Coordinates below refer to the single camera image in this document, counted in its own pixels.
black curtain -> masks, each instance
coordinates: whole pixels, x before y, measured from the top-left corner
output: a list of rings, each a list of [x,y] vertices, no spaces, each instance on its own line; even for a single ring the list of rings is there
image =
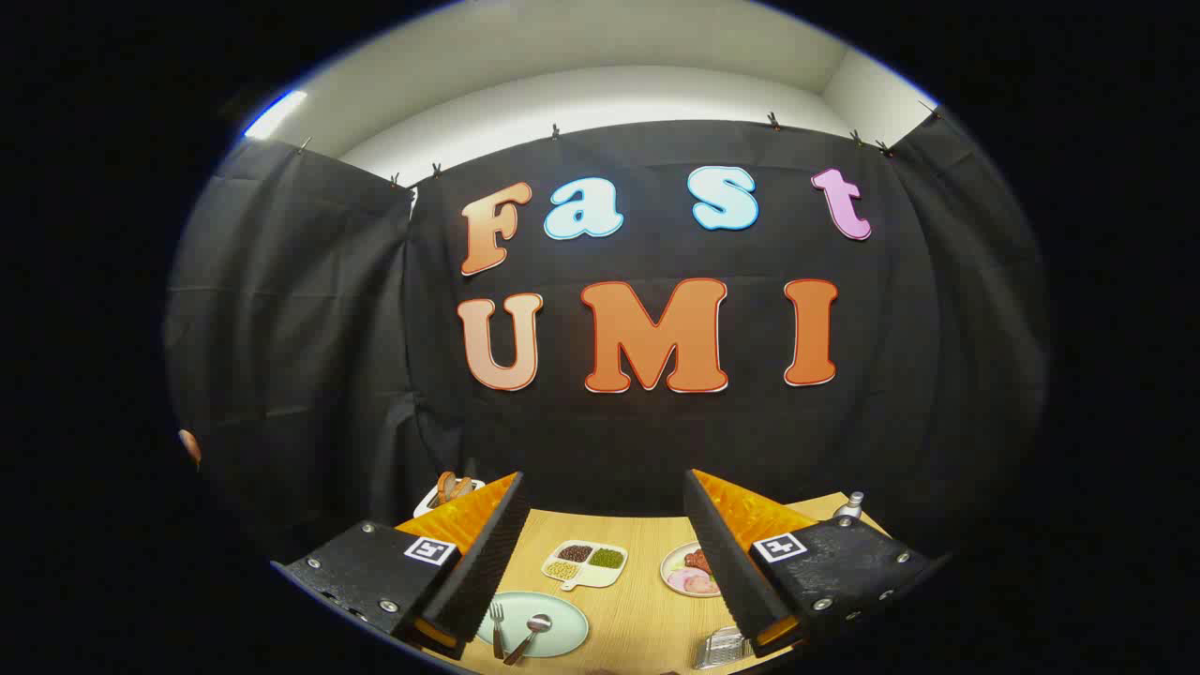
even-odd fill
[[[200,195],[168,289],[180,425],[268,554],[412,509],[401,279],[412,193],[295,147],[239,143]]]
[[[749,228],[692,219],[686,179],[709,165],[754,178]],[[828,168],[859,187],[869,239],[832,222],[810,183]],[[624,223],[551,239],[550,195],[588,177],[612,181]],[[533,198],[497,241],[506,259],[464,277],[463,207],[520,181]],[[414,205],[353,167],[247,142],[188,223],[167,327],[176,408],[204,472],[262,540],[302,551],[354,518],[403,520],[439,471],[467,466],[485,480],[527,472],[534,508],[679,515],[696,467],[780,502],[864,490],[889,531],[937,555],[1015,477],[1048,368],[1037,247],[1001,174],[944,110],[894,156],[806,130],[650,123],[517,145],[416,192]],[[700,276],[728,287],[728,388],[588,392],[583,287],[625,281],[656,319]],[[817,387],[782,378],[794,279],[839,289],[838,374]],[[496,303],[491,344],[506,364],[500,307],[530,292],[545,303],[538,376],[488,389],[467,369],[456,307]]]

bottle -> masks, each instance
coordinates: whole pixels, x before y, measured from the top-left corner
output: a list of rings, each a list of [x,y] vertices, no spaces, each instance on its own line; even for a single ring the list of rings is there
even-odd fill
[[[863,515],[863,494],[851,492],[850,501],[846,502],[841,508],[834,512],[834,518],[841,518],[848,515],[851,518],[862,518]]]

orange letter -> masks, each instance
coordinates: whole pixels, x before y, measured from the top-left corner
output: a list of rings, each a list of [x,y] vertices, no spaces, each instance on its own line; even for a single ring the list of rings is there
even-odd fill
[[[536,293],[521,293],[504,300],[504,310],[512,315],[517,358],[511,368],[500,368],[492,358],[492,331],[487,324],[496,311],[496,303],[467,300],[458,305],[462,338],[467,345],[467,366],[475,380],[502,392],[516,392],[533,382],[538,375],[538,327],[533,315],[540,309],[541,295]]]
[[[467,204],[462,215],[467,216],[467,259],[462,262],[462,275],[470,276],[504,262],[509,252],[496,245],[496,233],[505,240],[517,233],[517,209],[509,202],[524,204],[533,197],[533,190],[524,183],[510,185],[494,195]]]
[[[829,360],[829,305],[838,287],[817,279],[798,279],[784,286],[784,294],[796,307],[796,354],[784,371],[792,387],[824,384],[838,369]]]
[[[647,392],[659,383],[667,358],[676,353],[676,370],[667,388],[682,394],[720,392],[730,384],[721,371],[716,315],[725,299],[725,285],[715,279],[685,279],[676,286],[654,323],[629,283],[608,281],[583,289],[583,304],[592,307],[596,327],[595,371],[583,386],[598,394],[619,394],[630,378],[620,370],[620,351],[634,366]],[[654,374],[648,380],[646,376]]]

plate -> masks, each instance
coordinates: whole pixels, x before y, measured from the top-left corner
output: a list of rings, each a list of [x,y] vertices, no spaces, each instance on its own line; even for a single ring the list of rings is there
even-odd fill
[[[671,577],[671,573],[674,572],[676,568],[684,567],[684,565],[683,565],[684,556],[686,556],[688,554],[694,554],[694,552],[696,552],[698,550],[700,550],[700,542],[691,542],[690,544],[684,544],[684,545],[679,546],[678,549],[668,552],[667,556],[665,558],[662,558],[662,565],[659,566],[659,577],[662,578],[662,583],[667,584],[667,577]],[[692,597],[692,598],[719,598],[719,597],[721,597],[721,592],[720,591],[718,591],[715,593],[692,593],[692,592],[689,592],[689,591],[684,591],[683,589],[676,589],[671,584],[667,584],[667,587],[671,589],[672,591],[679,593],[679,595],[689,596],[689,597]],[[718,589],[721,587],[721,583],[720,581],[716,581],[716,587]]]
[[[566,546],[572,546],[572,545],[590,546],[592,551],[588,554],[588,560],[584,562],[574,562],[558,557],[559,551],[562,551]],[[594,556],[596,551],[599,551],[600,549],[610,549],[619,552],[622,555],[620,567],[614,569],[612,567],[600,567],[596,565],[589,565],[588,561],[590,561],[592,556]],[[578,567],[578,571],[570,579],[554,577],[553,574],[550,573],[550,566],[556,562],[566,562],[569,565],[574,565]],[[541,573],[545,574],[546,577],[550,577],[551,579],[562,581],[563,585],[559,586],[559,589],[564,591],[570,591],[575,586],[592,586],[595,589],[604,589],[605,586],[612,586],[613,584],[617,583],[617,578],[620,577],[620,573],[622,571],[625,569],[625,563],[628,562],[629,562],[629,551],[625,550],[623,546],[617,546],[613,544],[598,544],[596,542],[584,542],[582,539],[568,539],[562,544],[554,546],[554,550],[551,551],[551,554],[546,557],[546,561],[541,563]]]
[[[529,628],[526,621],[534,614],[545,614],[550,617],[550,631],[538,633],[538,637],[529,643],[524,656],[533,658],[550,658],[563,656],[583,644],[588,638],[588,617],[583,616],[580,608],[574,604],[545,593],[533,593],[526,591],[512,591],[497,593],[492,602],[504,605],[504,621],[500,622],[500,635],[504,637],[504,653],[510,653],[517,649],[521,640],[529,637]],[[487,644],[492,644],[492,617],[484,614],[484,622],[479,625],[478,635]]]

green beans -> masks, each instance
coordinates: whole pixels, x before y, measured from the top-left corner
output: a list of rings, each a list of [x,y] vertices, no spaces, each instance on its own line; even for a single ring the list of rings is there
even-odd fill
[[[569,562],[552,562],[546,568],[546,574],[556,579],[574,579],[575,574],[580,571],[578,565],[571,565]]]
[[[624,561],[625,556],[623,556],[620,551],[614,551],[612,549],[600,549],[596,552],[592,554],[592,560],[588,561],[588,565],[617,569]]]

